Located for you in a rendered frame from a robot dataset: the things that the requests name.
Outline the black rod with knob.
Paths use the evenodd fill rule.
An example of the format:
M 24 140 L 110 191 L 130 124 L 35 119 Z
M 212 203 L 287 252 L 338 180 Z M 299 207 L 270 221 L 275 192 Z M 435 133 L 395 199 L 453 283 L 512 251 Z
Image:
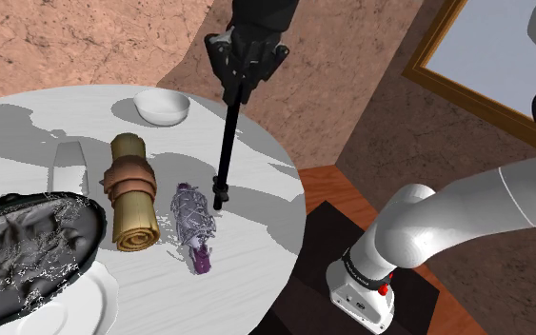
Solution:
M 234 100 L 228 106 L 218 172 L 217 175 L 212 178 L 212 191 L 214 192 L 213 209 L 216 211 L 221 210 L 223 203 L 229 200 L 227 184 L 228 169 L 230 165 L 239 110 L 241 107 L 241 95 L 242 86 L 239 86 L 234 96 Z

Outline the white bowl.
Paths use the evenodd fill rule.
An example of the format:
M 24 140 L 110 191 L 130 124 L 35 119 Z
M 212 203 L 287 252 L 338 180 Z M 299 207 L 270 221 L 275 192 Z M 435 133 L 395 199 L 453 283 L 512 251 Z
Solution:
M 189 98 L 174 90 L 147 89 L 133 97 L 139 115 L 148 123 L 159 127 L 172 127 L 189 115 Z

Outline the purple wrapped bundle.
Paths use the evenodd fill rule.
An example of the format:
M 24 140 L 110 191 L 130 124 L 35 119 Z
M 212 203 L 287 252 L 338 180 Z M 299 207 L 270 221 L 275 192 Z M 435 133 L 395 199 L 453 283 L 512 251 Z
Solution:
M 179 183 L 170 203 L 176 221 L 179 243 L 189 248 L 189 257 L 196 274 L 211 270 L 211 248 L 208 240 L 215 237 L 216 222 L 208 212 L 208 200 L 198 187 Z

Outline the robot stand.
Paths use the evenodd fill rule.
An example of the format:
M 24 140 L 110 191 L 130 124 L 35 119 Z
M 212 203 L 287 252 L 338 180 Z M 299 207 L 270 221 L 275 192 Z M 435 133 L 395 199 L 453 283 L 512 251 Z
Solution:
M 297 262 L 263 320 L 248 335 L 372 335 L 330 301 L 326 269 L 363 234 L 323 202 L 307 216 Z M 395 313 L 382 335 L 427 335 L 439 290 L 411 269 L 393 272 Z

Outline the rolled bamboo mat brown band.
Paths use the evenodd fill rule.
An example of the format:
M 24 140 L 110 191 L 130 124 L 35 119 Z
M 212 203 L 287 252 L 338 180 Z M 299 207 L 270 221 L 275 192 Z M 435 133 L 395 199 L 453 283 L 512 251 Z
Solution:
M 102 186 L 113 208 L 112 241 L 120 251 L 146 249 L 159 240 L 160 229 L 154 210 L 157 183 L 145 142 L 134 133 L 122 133 L 110 147 L 112 164 Z

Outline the grey drinking glass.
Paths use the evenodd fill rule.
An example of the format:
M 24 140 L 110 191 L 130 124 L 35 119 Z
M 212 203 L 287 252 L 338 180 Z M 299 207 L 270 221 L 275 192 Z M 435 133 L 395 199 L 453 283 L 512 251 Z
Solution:
M 48 191 L 89 195 L 88 168 L 78 141 L 60 143 L 50 168 Z

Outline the white round table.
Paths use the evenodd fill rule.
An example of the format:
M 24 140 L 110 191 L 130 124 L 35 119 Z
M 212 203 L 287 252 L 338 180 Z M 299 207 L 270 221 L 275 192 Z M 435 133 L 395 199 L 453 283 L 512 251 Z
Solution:
M 131 132 L 146 144 L 155 171 L 162 236 L 145 250 L 121 252 L 105 240 L 97 260 L 116 279 L 118 316 L 109 335 L 248 335 L 291 274 L 303 243 L 305 192 L 295 165 L 262 127 L 241 117 L 228 173 L 229 199 L 217 213 L 211 271 L 194 275 L 177 245 L 169 204 L 188 182 L 211 194 L 219 164 L 225 107 L 199 96 L 188 117 L 158 128 L 138 114 L 136 86 L 42 89 L 0 98 L 0 196 L 47 188 L 57 146 L 81 144 L 89 195 L 109 200 L 101 182 L 110 143 Z

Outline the wood-framed window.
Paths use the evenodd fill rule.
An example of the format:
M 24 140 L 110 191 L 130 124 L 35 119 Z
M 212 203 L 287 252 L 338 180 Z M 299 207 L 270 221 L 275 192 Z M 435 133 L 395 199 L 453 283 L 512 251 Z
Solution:
M 446 0 L 403 74 L 536 148 L 536 0 Z

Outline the white plate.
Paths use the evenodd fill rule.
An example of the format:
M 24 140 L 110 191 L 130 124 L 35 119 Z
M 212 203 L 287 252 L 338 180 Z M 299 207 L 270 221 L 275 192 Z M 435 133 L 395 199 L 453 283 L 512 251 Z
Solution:
M 118 313 L 118 290 L 107 268 L 93 262 L 51 301 L 0 325 L 0 335 L 107 335 Z

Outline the black oval pan grey food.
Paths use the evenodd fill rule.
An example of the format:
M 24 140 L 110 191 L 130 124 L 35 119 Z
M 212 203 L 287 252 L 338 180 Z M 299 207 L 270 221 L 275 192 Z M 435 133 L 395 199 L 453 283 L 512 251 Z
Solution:
M 80 194 L 0 197 L 0 325 L 72 285 L 90 268 L 106 231 L 104 209 Z

